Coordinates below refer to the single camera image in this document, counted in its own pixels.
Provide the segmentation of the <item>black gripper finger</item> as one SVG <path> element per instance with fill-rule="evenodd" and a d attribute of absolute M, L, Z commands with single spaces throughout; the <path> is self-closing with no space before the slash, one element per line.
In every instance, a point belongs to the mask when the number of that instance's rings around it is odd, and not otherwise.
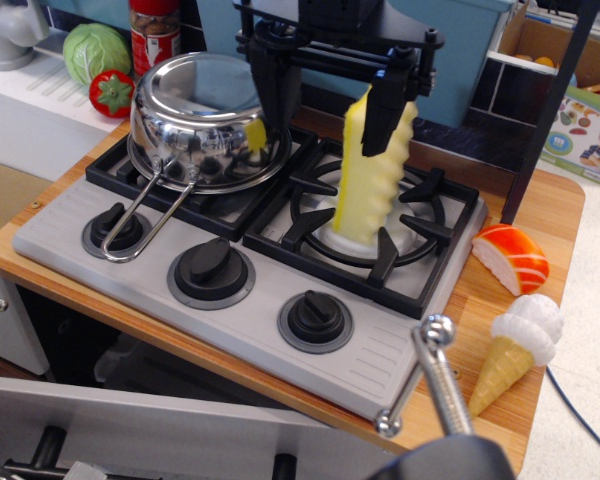
<path fill-rule="evenodd" d="M 374 75 L 367 94 L 362 153 L 384 153 L 405 105 L 418 94 L 418 55 L 413 47 L 394 47 L 384 69 Z"/>
<path fill-rule="evenodd" d="M 276 132 L 285 131 L 299 105 L 302 73 L 294 50 L 273 48 L 253 36 L 247 59 L 264 117 Z"/>

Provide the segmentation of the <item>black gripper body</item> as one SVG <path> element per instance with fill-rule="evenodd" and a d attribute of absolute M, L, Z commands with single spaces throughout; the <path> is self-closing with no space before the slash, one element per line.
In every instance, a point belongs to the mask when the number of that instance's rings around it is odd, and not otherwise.
<path fill-rule="evenodd" d="M 387 1 L 235 1 L 240 51 L 261 90 L 293 89 L 306 68 L 370 82 L 394 75 L 407 98 L 428 96 L 444 36 Z"/>

